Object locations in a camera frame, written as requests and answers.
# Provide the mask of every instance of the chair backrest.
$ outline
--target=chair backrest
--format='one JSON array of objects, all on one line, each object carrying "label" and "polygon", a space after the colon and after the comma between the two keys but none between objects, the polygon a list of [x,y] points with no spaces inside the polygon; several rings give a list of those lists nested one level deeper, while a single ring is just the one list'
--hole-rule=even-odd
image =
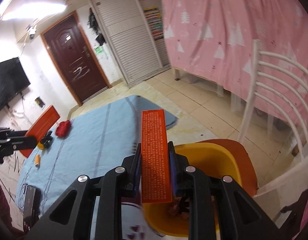
[{"label": "chair backrest", "polygon": [[308,114],[308,104],[306,103],[306,101],[304,100],[302,95],[294,87],[292,87],[290,84],[283,81],[282,79],[279,79],[278,77],[275,77],[275,76],[272,76],[270,74],[267,74],[267,73],[260,71],[260,66],[275,69],[275,70],[278,70],[278,71],[288,75],[289,77],[296,80],[308,93],[307,83],[304,82],[300,77],[293,74],[291,71],[289,71],[289,70],[287,70],[287,69],[285,69],[281,66],[277,66],[277,65],[274,65],[272,63],[262,61],[261,56],[275,57],[275,58],[278,58],[280,60],[286,61],[286,62],[294,65],[295,67],[299,68],[300,70],[302,70],[303,73],[307,77],[308,77],[308,70],[304,66],[302,66],[300,63],[294,62],[293,60],[291,60],[291,59],[289,59],[289,58],[287,58],[283,55],[273,53],[273,52],[268,52],[268,51],[262,51],[262,50],[260,50],[260,48],[261,48],[261,41],[253,40],[252,79],[251,79],[251,85],[250,85],[250,89],[249,89],[249,93],[248,93],[248,97],[247,97],[247,101],[246,101],[246,107],[245,107],[245,111],[244,111],[244,115],[243,115],[243,120],[242,120],[241,127],[240,127],[240,134],[239,134],[238,142],[242,143],[242,141],[245,137],[249,123],[251,122],[251,118],[252,118],[252,114],[253,114],[253,110],[254,110],[255,99],[256,99],[256,97],[259,97],[259,98],[263,99],[264,101],[266,101],[268,104],[272,105],[274,108],[276,108],[282,114],[282,116],[284,116],[284,118],[288,121],[288,123],[289,123],[290,127],[292,128],[293,133],[295,135],[297,145],[298,145],[298,148],[299,148],[299,152],[300,152],[301,158],[303,160],[304,154],[303,154],[303,145],[302,145],[302,141],[301,141],[301,136],[300,136],[295,124],[293,123],[292,118],[277,103],[275,103],[273,100],[269,99],[265,95],[260,94],[257,91],[257,88],[261,87],[261,88],[263,88],[267,91],[272,92],[273,94],[275,94],[279,98],[283,99],[292,108],[293,112],[297,116],[297,119],[299,120],[299,124],[301,125],[301,127],[303,129],[303,132],[304,132],[304,135],[305,135],[305,138],[306,138],[306,142],[307,142],[307,145],[308,145],[308,129],[307,129],[306,123],[305,123],[304,119],[302,118],[299,110],[291,102],[291,100],[289,98],[287,98],[284,94],[277,91],[273,87],[270,87],[270,86],[268,86],[268,85],[266,85],[262,82],[259,82],[257,79],[258,79],[258,77],[264,77],[264,78],[270,79],[272,81],[275,81],[275,82],[285,86],[287,89],[289,89],[300,100],[300,102],[302,103],[302,105],[304,106],[304,109],[306,110],[306,112]]}]

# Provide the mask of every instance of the white chair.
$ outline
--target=white chair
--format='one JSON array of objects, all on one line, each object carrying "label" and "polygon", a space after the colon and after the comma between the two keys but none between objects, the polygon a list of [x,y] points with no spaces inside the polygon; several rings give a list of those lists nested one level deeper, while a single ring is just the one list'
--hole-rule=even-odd
[{"label": "white chair", "polygon": [[298,62],[294,62],[291,59],[277,54],[277,53],[272,53],[272,52],[268,52],[268,51],[262,51],[260,50],[261,48],[261,41],[259,40],[253,40],[253,58],[252,58],[252,78],[251,78],[251,85],[250,85],[250,89],[249,89],[249,94],[246,100],[246,107],[245,107],[245,111],[244,111],[244,115],[243,115],[243,120],[241,123],[241,127],[240,127],[240,133],[239,133],[239,137],[238,137],[238,142],[242,143],[245,134],[247,132],[248,126],[251,122],[251,118],[252,118],[252,114],[253,114],[253,110],[254,110],[254,102],[256,97],[259,97],[261,99],[263,99],[264,101],[266,101],[267,103],[269,103],[270,105],[272,105],[273,107],[275,107],[284,117],[285,119],[288,121],[290,127],[293,130],[293,133],[295,135],[296,141],[297,141],[297,145],[299,148],[299,152],[301,154],[301,162],[299,164],[297,164],[295,167],[293,167],[292,169],[290,169],[288,172],[286,172],[285,174],[279,176],[278,178],[274,179],[273,181],[269,182],[268,184],[266,184],[265,186],[261,187],[258,192],[257,195],[263,195],[271,190],[274,190],[276,187],[278,187],[279,185],[283,184],[286,180],[288,180],[288,178],[290,178],[291,176],[293,176],[296,172],[301,171],[302,169],[306,169],[308,168],[308,156],[305,158],[306,161],[304,161],[304,153],[303,153],[303,145],[302,145],[302,141],[301,141],[301,137],[300,134],[295,126],[295,124],[292,121],[292,118],[278,105],[276,104],[273,100],[269,99],[268,97],[260,94],[257,91],[257,87],[261,87],[265,90],[268,90],[270,92],[272,92],[273,94],[275,94],[276,96],[280,97],[281,99],[283,99],[294,111],[294,113],[296,114],[298,120],[299,120],[299,124],[301,125],[305,138],[306,138],[306,142],[308,145],[308,129],[307,126],[305,124],[304,119],[302,118],[300,112],[298,111],[298,109],[295,107],[295,105],[291,102],[291,100],[289,100],[285,95],[283,95],[281,92],[277,91],[276,89],[274,89],[273,87],[270,87],[262,82],[259,82],[257,79],[258,77],[264,77],[267,79],[270,79],[272,81],[278,82],[281,85],[285,86],[286,88],[288,88],[294,95],[297,96],[297,98],[300,100],[300,102],[302,103],[302,105],[304,106],[304,109],[306,110],[307,114],[308,114],[308,105],[305,102],[304,98],[302,97],[302,95],[291,85],[289,85],[287,82],[274,77],[272,75],[269,75],[267,73],[264,73],[262,71],[260,71],[260,66],[264,66],[264,67],[269,67],[275,70],[278,70],[288,76],[290,76],[291,78],[293,78],[294,80],[296,80],[297,82],[299,82],[299,84],[304,87],[304,89],[308,92],[308,85],[306,84],[306,82],[304,82],[301,78],[297,77],[295,74],[293,74],[292,72],[290,72],[289,70],[286,70],[285,68],[282,68],[280,66],[268,63],[268,62],[264,62],[261,60],[261,56],[268,56],[268,57],[275,57],[281,60],[284,60],[294,66],[296,66],[297,68],[299,68],[300,70],[302,70],[307,76],[308,76],[308,70],[302,66],[301,64],[299,64]]}]

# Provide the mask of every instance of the orange box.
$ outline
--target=orange box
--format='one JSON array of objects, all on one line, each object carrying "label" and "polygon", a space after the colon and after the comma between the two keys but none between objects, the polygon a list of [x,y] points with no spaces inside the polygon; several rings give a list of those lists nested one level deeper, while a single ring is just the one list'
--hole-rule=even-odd
[{"label": "orange box", "polygon": [[164,110],[142,112],[142,203],[172,202]]},{"label": "orange box", "polygon": [[[49,106],[25,135],[34,136],[38,143],[59,118],[60,115],[55,110],[54,106]],[[30,156],[32,151],[33,149],[20,150],[20,152],[27,158]]]}]

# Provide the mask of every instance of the black tv screen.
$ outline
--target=black tv screen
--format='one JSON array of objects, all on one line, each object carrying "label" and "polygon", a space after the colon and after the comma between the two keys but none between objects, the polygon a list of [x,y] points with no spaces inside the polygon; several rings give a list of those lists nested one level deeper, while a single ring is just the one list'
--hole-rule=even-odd
[{"label": "black tv screen", "polygon": [[0,63],[0,110],[30,85],[19,58]]}]

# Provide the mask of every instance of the brown door frame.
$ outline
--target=brown door frame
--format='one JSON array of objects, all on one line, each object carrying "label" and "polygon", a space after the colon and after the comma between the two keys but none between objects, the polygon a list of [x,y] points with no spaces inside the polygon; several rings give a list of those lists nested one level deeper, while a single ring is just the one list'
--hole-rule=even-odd
[{"label": "brown door frame", "polygon": [[78,103],[78,105],[79,105],[79,106],[82,106],[82,105],[83,105],[83,102],[79,99],[79,97],[78,97],[78,95],[75,93],[75,90],[73,89],[72,85],[71,85],[71,84],[67,81],[67,79],[65,78],[64,74],[63,74],[62,71],[61,71],[60,66],[58,65],[57,61],[55,60],[55,58],[54,58],[54,56],[53,56],[53,53],[52,53],[52,51],[51,51],[51,49],[50,49],[50,46],[48,45],[48,43],[47,43],[47,41],[46,41],[46,39],[45,39],[45,37],[44,37],[44,34],[45,34],[46,32],[48,32],[48,31],[49,31],[50,29],[52,29],[54,26],[60,24],[61,22],[63,22],[64,20],[66,20],[66,19],[67,19],[68,17],[70,17],[70,16],[74,16],[74,19],[75,19],[75,21],[76,21],[77,27],[78,27],[79,31],[81,32],[81,35],[82,35],[82,37],[83,37],[83,39],[84,39],[84,41],[85,41],[85,43],[86,43],[86,45],[87,45],[87,49],[89,50],[90,55],[92,55],[92,58],[93,58],[93,60],[94,60],[94,62],[95,62],[95,64],[96,64],[98,70],[100,71],[102,77],[104,78],[107,87],[108,87],[108,88],[111,88],[112,86],[110,85],[110,83],[109,83],[109,81],[108,81],[108,79],[107,79],[107,77],[106,77],[106,75],[105,75],[105,73],[104,73],[104,71],[103,71],[103,69],[102,69],[102,66],[100,65],[100,63],[98,62],[98,60],[97,60],[97,58],[96,58],[96,56],[95,56],[95,54],[94,54],[94,51],[93,51],[93,49],[92,49],[92,47],[91,47],[90,42],[88,41],[88,39],[87,39],[87,37],[86,37],[86,35],[85,35],[85,32],[84,32],[84,30],[83,30],[83,28],[82,28],[82,26],[81,26],[81,23],[80,23],[80,21],[79,21],[79,19],[78,19],[77,12],[76,12],[76,11],[73,11],[73,12],[71,12],[71,13],[65,15],[65,16],[62,17],[60,20],[56,21],[54,24],[52,24],[52,25],[49,26],[46,30],[44,30],[44,31],[41,33],[41,38],[42,38],[42,41],[43,41],[43,43],[44,43],[44,46],[45,46],[45,48],[46,48],[46,50],[47,50],[47,52],[48,52],[50,58],[51,58],[53,64],[55,65],[57,72],[58,72],[59,75],[61,76],[63,82],[66,84],[67,88],[69,89],[70,93],[72,94],[72,96],[74,97],[74,99],[75,99],[75,101]]}]

